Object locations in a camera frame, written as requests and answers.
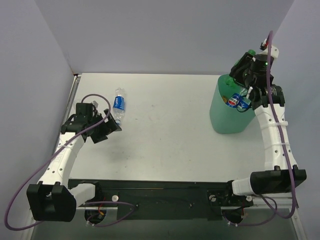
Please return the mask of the green plastic bottle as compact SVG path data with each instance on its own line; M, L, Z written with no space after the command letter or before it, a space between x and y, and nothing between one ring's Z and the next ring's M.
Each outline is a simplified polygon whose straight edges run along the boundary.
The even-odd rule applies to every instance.
M249 49L244 55L233 65L230 73L227 75L225 83L227 86L234 88L236 85L245 87L244 73L250 67L256 52Z

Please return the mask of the Pepsi bottle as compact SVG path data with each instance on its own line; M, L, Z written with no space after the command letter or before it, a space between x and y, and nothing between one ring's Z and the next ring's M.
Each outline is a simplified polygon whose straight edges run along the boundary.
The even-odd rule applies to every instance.
M121 125L126 112L126 91L123 88L115 90L115 98L113 102L113 117L117 125Z
M243 97L238 94L234 93L226 102L226 105L231 108L242 108L242 100Z
M246 88L243 88L239 93L240 98L237 108L242 112L252 107L251 101L247 98L247 93L248 90Z

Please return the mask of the orange juice bottle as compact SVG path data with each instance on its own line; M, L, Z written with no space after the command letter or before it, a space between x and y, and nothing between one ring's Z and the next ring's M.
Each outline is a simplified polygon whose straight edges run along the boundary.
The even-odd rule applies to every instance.
M228 98L226 96L222 96L222 100L224 101L224 103L227 103L228 102Z

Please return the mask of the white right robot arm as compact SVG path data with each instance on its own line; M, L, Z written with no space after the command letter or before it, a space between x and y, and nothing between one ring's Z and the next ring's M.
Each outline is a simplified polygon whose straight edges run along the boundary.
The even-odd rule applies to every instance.
M234 180L223 192L224 201L236 204L242 196L289 193L307 178L293 156L285 120L285 97L280 86L272 83L267 72L272 66L265 53L246 52L232 67L230 77L247 90L247 97L258 119L264 144L264 171Z

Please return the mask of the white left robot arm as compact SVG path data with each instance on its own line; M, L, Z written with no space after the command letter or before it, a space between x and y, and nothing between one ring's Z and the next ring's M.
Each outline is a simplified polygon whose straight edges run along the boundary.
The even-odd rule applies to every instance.
M98 182L82 180L72 188L68 183L77 155L88 138L97 144L107 140L109 134L121 131L110 110L105 109L104 113L102 116L93 103L78 102L75 113L61 126L53 159L38 182L30 184L26 191L36 221L70 222L77 207L102 202Z

